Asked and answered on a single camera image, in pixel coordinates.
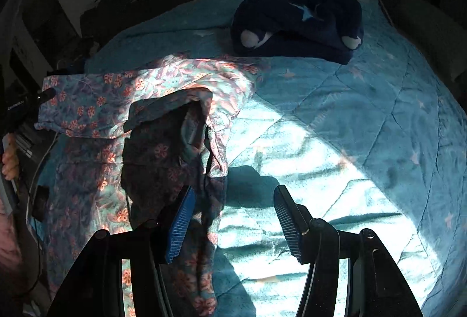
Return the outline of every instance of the folded dark blue clothing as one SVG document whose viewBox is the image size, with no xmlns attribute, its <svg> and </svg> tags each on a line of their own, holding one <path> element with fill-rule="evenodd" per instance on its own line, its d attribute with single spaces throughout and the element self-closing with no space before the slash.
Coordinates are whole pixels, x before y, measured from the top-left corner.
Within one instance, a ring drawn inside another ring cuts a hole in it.
<svg viewBox="0 0 467 317">
<path fill-rule="evenodd" d="M 347 64 L 363 40 L 357 0 L 244 0 L 233 17 L 243 57 L 319 57 Z"/>
</svg>

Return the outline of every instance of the flower pattern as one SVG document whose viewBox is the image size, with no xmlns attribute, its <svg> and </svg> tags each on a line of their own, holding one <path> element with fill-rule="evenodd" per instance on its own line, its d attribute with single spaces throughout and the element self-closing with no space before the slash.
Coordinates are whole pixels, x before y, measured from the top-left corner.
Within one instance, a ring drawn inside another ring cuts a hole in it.
<svg viewBox="0 0 467 317">
<path fill-rule="evenodd" d="M 96 230 L 116 234 L 130 230 L 130 220 L 138 225 L 155 218 L 191 184 L 202 195 L 200 211 L 169 271 L 201 316 L 214 313 L 212 263 L 226 192 L 226 143 L 232 120 L 260 77 L 251 58 L 247 63 L 169 55 L 153 61 L 153 69 L 44 79 L 43 89 L 52 85 L 57 96 L 41 105 L 36 128 L 70 136 L 44 223 L 53 295 Z M 194 134 L 197 129 L 203 133 Z M 192 142 L 194 136 L 202 140 Z M 132 315 L 129 266 L 122 262 L 123 298 Z"/>
</svg>

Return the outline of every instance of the floral garment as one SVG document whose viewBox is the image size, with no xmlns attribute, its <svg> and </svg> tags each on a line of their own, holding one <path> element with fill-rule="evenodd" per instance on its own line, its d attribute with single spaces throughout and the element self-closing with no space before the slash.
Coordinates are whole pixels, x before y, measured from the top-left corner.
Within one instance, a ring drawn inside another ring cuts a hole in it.
<svg viewBox="0 0 467 317">
<path fill-rule="evenodd" d="M 177 197 L 197 193 L 174 285 L 201 316 L 217 305 L 212 261 L 226 199 L 226 144 L 232 120 L 261 81 L 253 64 L 169 55 L 151 69 L 45 78 L 57 95 L 41 106 L 37 128 L 70 137 L 46 213 L 53 295 L 98 229 L 131 230 Z M 122 272 L 134 315 L 129 263 Z"/>
</svg>

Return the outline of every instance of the wrinkled fabric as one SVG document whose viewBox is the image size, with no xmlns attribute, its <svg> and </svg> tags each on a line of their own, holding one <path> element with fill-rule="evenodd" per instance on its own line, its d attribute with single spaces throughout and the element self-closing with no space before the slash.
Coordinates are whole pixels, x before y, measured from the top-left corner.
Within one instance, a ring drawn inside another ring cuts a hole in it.
<svg viewBox="0 0 467 317">
<path fill-rule="evenodd" d="M 55 294 L 98 229 L 128 231 L 177 197 L 197 192 L 195 214 L 171 265 L 178 293 L 202 316 L 217 305 L 212 261 L 226 198 L 226 144 L 232 120 L 261 81 L 258 67 L 170 55 L 139 71 L 45 78 L 57 95 L 37 128 L 70 137 L 46 213 L 45 241 Z M 134 313 L 129 263 L 125 306 Z"/>
</svg>

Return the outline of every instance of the blue quilt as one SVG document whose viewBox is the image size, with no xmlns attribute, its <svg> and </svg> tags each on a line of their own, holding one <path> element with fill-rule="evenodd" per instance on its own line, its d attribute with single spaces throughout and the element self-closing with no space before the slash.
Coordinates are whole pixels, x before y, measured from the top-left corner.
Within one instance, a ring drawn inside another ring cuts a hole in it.
<svg viewBox="0 0 467 317">
<path fill-rule="evenodd" d="M 229 27 L 242 1 L 180 5 L 120 33 L 86 71 L 123 71 L 176 52 L 233 54 Z M 268 58 L 264 85 L 234 122 L 217 316 L 296 313 L 308 268 L 288 251 L 272 204 L 277 184 L 340 230 L 375 230 L 426 317 L 445 315 L 467 283 L 467 117 L 378 1 L 358 1 L 365 41 L 347 66 Z M 336 316 L 345 299 L 342 261 Z"/>
</svg>

